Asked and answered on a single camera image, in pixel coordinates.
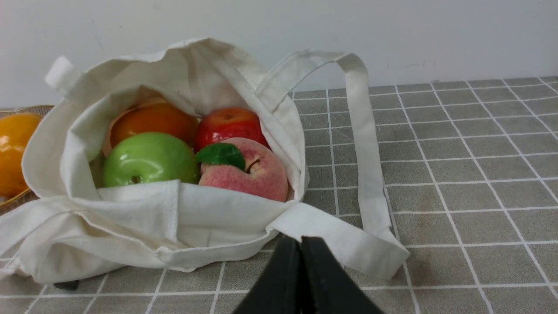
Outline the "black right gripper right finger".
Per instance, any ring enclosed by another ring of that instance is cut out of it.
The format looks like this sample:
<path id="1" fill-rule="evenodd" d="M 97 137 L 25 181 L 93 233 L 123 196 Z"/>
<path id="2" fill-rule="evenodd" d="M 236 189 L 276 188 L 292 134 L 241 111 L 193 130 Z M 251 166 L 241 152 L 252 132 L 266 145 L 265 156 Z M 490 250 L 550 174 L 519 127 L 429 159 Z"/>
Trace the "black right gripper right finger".
<path id="1" fill-rule="evenodd" d="M 351 280 L 322 238 L 303 237 L 301 253 L 316 314 L 383 313 Z"/>

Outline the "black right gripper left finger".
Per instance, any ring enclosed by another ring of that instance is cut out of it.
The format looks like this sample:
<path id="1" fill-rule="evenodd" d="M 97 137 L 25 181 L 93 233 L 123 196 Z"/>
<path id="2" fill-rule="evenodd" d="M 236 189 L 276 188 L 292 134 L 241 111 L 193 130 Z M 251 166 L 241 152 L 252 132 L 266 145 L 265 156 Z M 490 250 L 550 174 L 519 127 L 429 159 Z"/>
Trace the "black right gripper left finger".
<path id="1" fill-rule="evenodd" d="M 255 282 L 235 308 L 235 314 L 299 314 L 302 257 L 299 243 L 283 237 Z"/>

